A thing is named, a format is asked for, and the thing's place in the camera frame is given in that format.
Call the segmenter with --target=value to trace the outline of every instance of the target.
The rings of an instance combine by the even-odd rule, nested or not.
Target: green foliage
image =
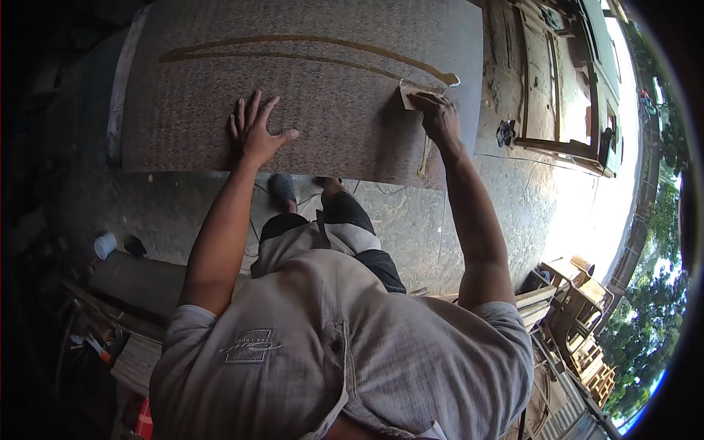
[[[649,284],[655,276],[659,259],[670,262],[670,270],[679,264],[679,190],[672,180],[665,179],[658,186],[655,203],[648,216],[648,236],[638,266],[631,280],[631,287]]]
[[[604,361],[616,367],[616,385],[604,410],[629,417],[649,399],[649,389],[665,369],[679,338],[689,279],[660,271],[650,284],[630,289],[598,335]]]
[[[665,159],[667,166],[673,169],[674,175],[679,175],[687,168],[689,150],[684,134],[684,125],[677,115],[677,107],[670,106],[670,122],[662,128],[662,146],[660,154]]]
[[[677,176],[689,163],[689,150],[687,149],[684,123],[679,116],[679,107],[674,99],[669,75],[662,70],[657,57],[653,55],[655,51],[643,38],[636,25],[631,22],[625,28],[635,61],[639,87],[645,87],[649,91],[650,97],[654,98],[654,90],[650,83],[651,78],[656,77],[662,89],[662,95],[665,99],[665,111],[667,111],[669,122],[662,128],[662,143],[658,148],[660,155],[665,159],[667,165],[673,169],[674,175]]]
[[[679,222],[677,217],[679,189],[663,182],[648,219],[648,235],[653,240],[654,252],[671,263],[670,270],[679,264]]]
[[[616,367],[615,387],[604,407],[615,418],[629,417],[650,398],[650,387],[666,368],[679,339],[689,283],[685,273],[671,282],[680,261],[679,190],[674,180],[689,162],[684,124],[655,51],[637,25],[628,23],[625,30],[639,87],[654,97],[652,78],[658,79],[666,103],[662,112],[667,113],[668,122],[661,139],[656,137],[647,145],[646,153],[660,155],[665,164],[661,165],[658,193],[650,207],[646,247],[625,298],[597,337],[604,361]],[[668,260],[670,266],[655,273],[660,259]]]

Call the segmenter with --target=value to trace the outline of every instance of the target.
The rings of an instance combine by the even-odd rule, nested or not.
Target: speckled stone surface
[[[127,171],[223,170],[225,122],[237,98],[257,87],[280,95],[269,130],[296,128],[264,171],[342,176],[443,189],[444,168],[425,145],[422,115],[403,109],[398,82],[366,70],[286,58],[219,57],[162,63],[172,49],[262,34],[302,34],[370,44],[430,64],[462,80],[463,141],[474,150],[482,88],[482,11],[466,0],[157,1],[130,72],[123,121]],[[320,42],[238,44],[214,51],[266,51],[373,66],[426,85],[423,70],[377,54]]]

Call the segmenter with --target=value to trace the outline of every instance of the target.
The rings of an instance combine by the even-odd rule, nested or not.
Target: shirt logo
[[[263,363],[271,350],[281,347],[274,345],[274,329],[254,329],[240,332],[234,337],[234,344],[221,348],[225,352],[225,363]]]

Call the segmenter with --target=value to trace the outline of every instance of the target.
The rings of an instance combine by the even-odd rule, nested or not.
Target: white container
[[[95,239],[93,243],[93,249],[95,249],[95,254],[101,260],[105,260],[110,252],[114,251],[118,247],[118,240],[112,232],[108,232]]]

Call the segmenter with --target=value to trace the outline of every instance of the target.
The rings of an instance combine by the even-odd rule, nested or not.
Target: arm
[[[457,108],[431,94],[411,99],[423,111],[423,127],[445,163],[447,194],[465,257],[460,306],[472,310],[490,301],[515,306],[506,242],[489,194],[460,141]]]
[[[186,280],[179,304],[194,304],[222,315],[230,304],[234,281],[244,257],[249,206],[259,168],[283,143],[298,137],[297,130],[270,136],[266,122],[279,97],[259,109],[256,91],[245,111],[237,102],[237,117],[230,115],[228,130],[241,144],[242,156],[210,207],[188,260]]]

